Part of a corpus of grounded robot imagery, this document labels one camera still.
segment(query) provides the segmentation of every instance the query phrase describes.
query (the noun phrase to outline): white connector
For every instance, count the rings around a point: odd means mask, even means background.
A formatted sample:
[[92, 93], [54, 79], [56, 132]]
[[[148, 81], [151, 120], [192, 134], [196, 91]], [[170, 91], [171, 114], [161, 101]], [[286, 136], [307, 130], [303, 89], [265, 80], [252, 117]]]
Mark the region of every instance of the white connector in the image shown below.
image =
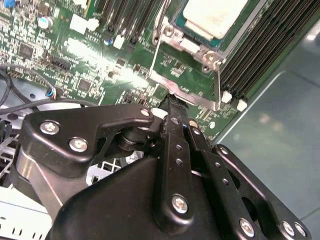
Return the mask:
[[232, 99], [232, 95], [231, 95], [230, 92], [224, 91], [224, 92], [222, 93], [221, 102], [227, 104], [228, 102], [231, 101], [231, 99]]
[[242, 99], [239, 100], [238, 105], [236, 106], [236, 109], [240, 112], [245, 110], [248, 107], [248, 104], [243, 101]]

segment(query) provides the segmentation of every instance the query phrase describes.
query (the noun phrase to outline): blue component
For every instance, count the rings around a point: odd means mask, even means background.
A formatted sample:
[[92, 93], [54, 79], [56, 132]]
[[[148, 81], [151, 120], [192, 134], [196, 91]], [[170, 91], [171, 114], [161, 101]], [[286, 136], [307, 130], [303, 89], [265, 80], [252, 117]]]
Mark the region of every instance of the blue component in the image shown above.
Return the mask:
[[16, 0], [4, 0], [3, 6], [5, 8], [13, 8], [16, 6]]

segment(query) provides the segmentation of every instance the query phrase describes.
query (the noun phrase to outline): integrated circuit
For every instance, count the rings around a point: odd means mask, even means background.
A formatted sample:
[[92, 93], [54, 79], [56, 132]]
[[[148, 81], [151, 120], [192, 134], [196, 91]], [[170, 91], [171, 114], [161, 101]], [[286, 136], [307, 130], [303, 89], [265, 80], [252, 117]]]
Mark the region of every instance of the integrated circuit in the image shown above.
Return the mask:
[[125, 62], [123, 59], [121, 59], [121, 58], [119, 58], [119, 59], [116, 61], [116, 65], [119, 66], [119, 67], [121, 67], [121, 68], [122, 68], [125, 64], [126, 64], [126, 62]]
[[21, 43], [19, 49], [19, 56], [23, 57], [24, 59], [32, 59], [32, 55], [34, 53], [34, 48], [28, 46], [27, 44]]
[[84, 79], [80, 79], [79, 84], [78, 84], [78, 89], [80, 89], [81, 91], [84, 91], [84, 92], [88, 92], [90, 87], [91, 87], [91, 82], [84, 80]]
[[39, 4], [38, 13], [41, 16], [49, 16], [50, 13], [50, 5], [48, 3], [41, 2]]

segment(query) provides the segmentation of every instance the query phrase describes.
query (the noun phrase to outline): wire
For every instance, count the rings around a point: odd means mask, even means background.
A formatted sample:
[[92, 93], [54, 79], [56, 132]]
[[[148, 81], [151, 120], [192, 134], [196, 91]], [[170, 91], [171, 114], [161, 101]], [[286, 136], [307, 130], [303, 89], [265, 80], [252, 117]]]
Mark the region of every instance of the wire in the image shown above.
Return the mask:
[[53, 86], [44, 76], [42, 76], [40, 73], [36, 72], [35, 70], [32, 70], [31, 68], [28, 68], [26, 66], [21, 66], [19, 64], [10, 64], [10, 63], [3, 63], [0, 64], [0, 68], [4, 69], [4, 68], [18, 68], [18, 69], [23, 69], [24, 71], [31, 73], [35, 76], [37, 76], [40, 80], [44, 81], [46, 84], [48, 84], [48, 86], [51, 89], [55, 89], [55, 86]]
[[[19, 98], [23, 103], [29, 104], [32, 103], [31, 100], [29, 100], [26, 96], [24, 96], [15, 86], [15, 84], [12, 82], [11, 77], [6, 74], [4, 71], [0, 70], [0, 76], [2, 76], [5, 80], [8, 80], [10, 82], [10, 90]], [[37, 107], [33, 107], [31, 109], [33, 112], [39, 112], [39, 109]]]
[[11, 82], [11, 80], [10, 80], [8, 77], [5, 77], [4, 80], [5, 80], [5, 83], [6, 83], [6, 88], [5, 88], [5, 90], [4, 90], [3, 96], [2, 96], [1, 99], [0, 99], [0, 107], [1, 107], [1, 106], [6, 102], [6, 100], [8, 99], [9, 93], [10, 93], [10, 89], [11, 89], [11, 86], [12, 86], [12, 82]]
[[59, 99], [54, 100], [51, 98], [46, 98], [46, 99], [33, 101], [33, 102], [27, 103], [27, 104], [22, 104], [22, 105], [18, 105], [18, 106], [0, 109], [0, 115], [11, 114], [11, 113], [14, 113], [14, 112], [17, 112], [20, 110], [30, 109], [30, 108], [33, 108], [36, 106], [45, 105], [45, 104], [54, 104], [54, 103], [80, 104], [80, 105], [85, 105], [88, 107], [97, 106], [95, 103], [85, 101], [85, 100], [69, 99], [69, 98], [59, 98]]

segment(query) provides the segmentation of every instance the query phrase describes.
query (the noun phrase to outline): microchip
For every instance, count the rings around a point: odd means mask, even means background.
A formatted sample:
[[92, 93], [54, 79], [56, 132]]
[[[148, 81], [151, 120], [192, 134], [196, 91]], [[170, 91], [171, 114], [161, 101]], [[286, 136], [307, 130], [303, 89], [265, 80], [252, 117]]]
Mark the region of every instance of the microchip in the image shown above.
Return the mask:
[[179, 69], [179, 68], [181, 68], [181, 66], [182, 66], [181, 62], [177, 61], [176, 64], [175, 64], [175, 67], [177, 69]]
[[90, 82], [88, 82], [88, 81], [86, 81], [86, 80], [84, 80], [84, 79], [81, 79], [81, 80], [79, 81], [78, 88], [79, 88], [80, 90], [82, 90], [82, 91], [84, 91], [84, 92], [88, 92], [89, 89], [90, 89], [90, 87], [91, 87], [91, 83], [90, 83]]
[[108, 77], [109, 78], [112, 78], [113, 76], [114, 76], [114, 72], [113, 71], [108, 72]]
[[140, 65], [136, 64], [136, 65], [133, 66], [133, 71], [134, 72], [139, 72], [140, 68], [141, 68]]
[[125, 61], [124, 60], [122, 60], [121, 58], [119, 58], [117, 61], [116, 61], [116, 64], [117, 65], [119, 65], [119, 66], [121, 66], [121, 67], [123, 67], [124, 65], [125, 65]]
[[38, 13], [41, 14], [42, 16], [49, 16], [50, 6], [48, 4], [41, 2], [39, 4]]
[[23, 57], [24, 59], [29, 59], [31, 60], [32, 54], [34, 53], [34, 48], [31, 46], [28, 46], [24, 43], [20, 44], [20, 49], [19, 49], [19, 55]]

